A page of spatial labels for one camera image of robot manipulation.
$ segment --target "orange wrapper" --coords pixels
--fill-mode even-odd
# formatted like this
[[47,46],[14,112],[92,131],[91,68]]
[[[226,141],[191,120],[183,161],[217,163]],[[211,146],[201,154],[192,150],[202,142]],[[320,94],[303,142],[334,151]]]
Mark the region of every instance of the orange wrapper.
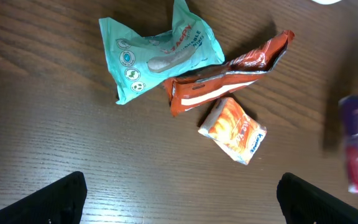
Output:
[[213,139],[233,160],[248,165],[266,135],[233,98],[216,102],[198,132]]
[[195,75],[165,80],[163,85],[171,101],[172,115],[215,100],[262,78],[286,52],[294,36],[292,31],[285,30],[260,48],[224,65],[206,68]]

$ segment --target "dark wood plank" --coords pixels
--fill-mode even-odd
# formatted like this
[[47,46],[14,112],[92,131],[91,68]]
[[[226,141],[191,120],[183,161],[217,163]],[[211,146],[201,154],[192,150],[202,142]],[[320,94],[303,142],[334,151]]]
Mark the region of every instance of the dark wood plank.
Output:
[[88,185],[83,223],[284,223],[284,172],[358,208],[336,106],[358,93],[358,0],[187,3],[227,59],[296,34],[274,72],[235,92],[268,128],[250,165],[196,133],[208,105],[172,118],[160,86],[115,104],[98,19],[155,35],[173,1],[0,0],[0,209],[75,170]]

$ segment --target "teal wrapper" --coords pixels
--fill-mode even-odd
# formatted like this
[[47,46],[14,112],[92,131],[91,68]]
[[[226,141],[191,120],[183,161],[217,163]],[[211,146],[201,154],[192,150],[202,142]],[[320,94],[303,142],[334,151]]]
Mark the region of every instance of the teal wrapper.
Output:
[[[111,18],[99,19],[99,24],[108,70],[117,83],[119,105],[126,104],[167,78],[224,62],[222,48],[212,29],[189,11],[185,0],[174,2],[172,30],[153,37],[141,37]],[[173,58],[173,63],[169,63],[167,69],[152,69],[167,64],[162,57]]]

